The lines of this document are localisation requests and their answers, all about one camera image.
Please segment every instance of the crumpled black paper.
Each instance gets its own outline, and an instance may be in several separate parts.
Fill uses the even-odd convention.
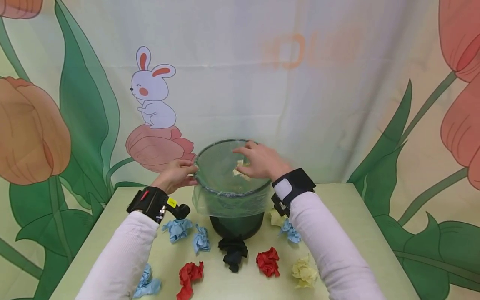
[[[223,261],[229,265],[229,269],[233,273],[238,273],[241,258],[248,256],[248,249],[241,237],[223,238],[218,242],[218,247],[227,254],[223,257]]]

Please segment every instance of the white rabbit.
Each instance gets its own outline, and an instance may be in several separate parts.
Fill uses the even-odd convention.
[[[150,125],[152,129],[168,128],[175,125],[177,116],[170,106],[163,103],[168,96],[168,86],[164,78],[172,77],[176,70],[173,66],[162,64],[149,71],[150,59],[150,50],[145,46],[140,47],[137,51],[140,70],[133,74],[130,90],[142,105],[137,110],[142,113],[145,125]]]

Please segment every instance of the crumpled blue paper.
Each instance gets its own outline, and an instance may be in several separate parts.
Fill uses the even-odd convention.
[[[162,227],[162,231],[168,229],[168,233],[170,234],[170,242],[173,244],[176,241],[185,238],[188,234],[188,229],[192,227],[192,221],[189,219],[173,220],[168,221],[168,223]]]
[[[198,230],[198,233],[195,233],[193,236],[193,249],[195,250],[195,254],[197,254],[198,251],[210,251],[207,229],[198,224],[195,224],[195,226]]]
[[[295,228],[293,228],[292,223],[290,223],[290,220],[285,220],[283,222],[283,226],[280,228],[280,233],[278,235],[281,235],[282,233],[286,232],[287,233],[287,239],[295,244],[300,243],[301,237],[300,234],[297,232]]]
[[[160,281],[160,279],[152,279],[152,267],[150,266],[150,264],[147,264],[133,297],[140,298],[144,295],[158,294],[161,286],[162,282]]]

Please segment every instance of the crumpled yellow paper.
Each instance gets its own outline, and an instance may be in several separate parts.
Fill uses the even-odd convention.
[[[299,279],[295,288],[313,288],[318,272],[310,266],[310,255],[297,260],[292,267],[292,275]]]
[[[243,159],[237,160],[237,167],[238,167],[238,166],[248,167],[249,165],[250,165],[249,163],[244,163],[244,162],[243,162]],[[240,175],[240,176],[243,177],[243,179],[245,179],[246,181],[252,180],[252,179],[251,179],[250,177],[248,177],[247,175],[238,172],[238,171],[237,171],[237,168],[233,169],[232,172],[233,172],[233,176]]]
[[[271,211],[268,212],[270,215],[270,221],[272,222],[272,225],[282,227],[283,223],[287,219],[287,216],[281,216],[276,209],[272,208]]]

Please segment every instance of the crumpled paper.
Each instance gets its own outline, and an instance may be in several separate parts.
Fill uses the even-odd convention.
[[[268,212],[270,215],[270,221],[272,222],[272,225],[282,227],[283,223],[287,219],[286,215],[281,216],[276,209],[272,209]]]
[[[162,282],[160,281],[160,279],[152,279],[152,267],[150,266],[150,264],[147,264],[144,273],[142,274],[142,278],[140,278],[137,289],[135,290],[133,298],[140,298],[144,295],[158,294],[161,285]]]
[[[207,229],[198,224],[195,224],[195,227],[197,227],[198,230],[198,233],[195,233],[193,236],[193,249],[195,250],[195,254],[197,254],[198,251],[210,251]]]
[[[173,244],[176,241],[185,238],[188,234],[188,229],[192,227],[193,224],[189,219],[173,220],[168,221],[166,225],[162,226],[162,231],[168,229],[170,242]]]
[[[241,160],[237,160],[237,167],[238,166],[245,166],[245,167],[248,167],[250,165],[250,163],[244,163],[243,162],[243,159]],[[247,175],[243,174],[243,173],[240,173],[237,171],[237,168],[233,169],[233,176],[237,176],[237,175],[240,175],[243,177],[243,179],[245,179],[246,181],[250,181],[252,180],[250,177],[248,177]]]
[[[290,220],[285,220],[283,222],[282,227],[280,228],[280,233],[278,235],[281,235],[282,233],[286,232],[287,233],[287,239],[295,244],[300,243],[301,237],[300,234],[297,232],[295,228],[293,228],[292,223],[290,223]]]
[[[295,288],[313,288],[318,272],[310,266],[310,256],[300,258],[292,267],[292,275],[299,279]]]
[[[278,264],[280,258],[274,247],[265,252],[260,252],[257,254],[257,265],[258,268],[267,276],[271,277],[275,274],[275,277],[280,276],[278,271]]]
[[[192,282],[201,279],[204,275],[204,263],[200,262],[197,266],[194,263],[186,263],[179,272],[180,292],[177,294],[177,300],[189,300],[193,295]]]
[[[218,242],[218,247],[222,251],[227,251],[227,254],[223,257],[223,262],[228,264],[230,271],[238,273],[241,258],[248,256],[248,248],[243,239],[241,237],[223,238]]]

